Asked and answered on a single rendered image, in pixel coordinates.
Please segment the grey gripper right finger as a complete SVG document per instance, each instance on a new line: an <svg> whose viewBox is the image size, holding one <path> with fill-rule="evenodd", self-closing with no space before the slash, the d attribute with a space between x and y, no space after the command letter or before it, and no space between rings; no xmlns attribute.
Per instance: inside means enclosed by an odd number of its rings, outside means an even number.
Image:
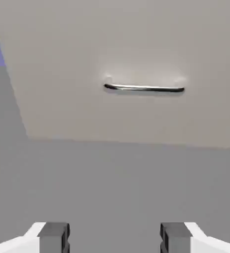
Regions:
<svg viewBox="0 0 230 253"><path fill-rule="evenodd" d="M195 222L162 222L159 253L230 253L230 243L207 236Z"/></svg>

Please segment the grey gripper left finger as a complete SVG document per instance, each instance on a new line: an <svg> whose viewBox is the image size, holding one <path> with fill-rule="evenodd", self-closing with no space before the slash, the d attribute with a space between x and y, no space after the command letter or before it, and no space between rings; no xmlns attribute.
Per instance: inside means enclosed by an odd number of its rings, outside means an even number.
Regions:
<svg viewBox="0 0 230 253"><path fill-rule="evenodd" d="M35 222L19 237L0 243L0 253L70 253L70 224Z"/></svg>

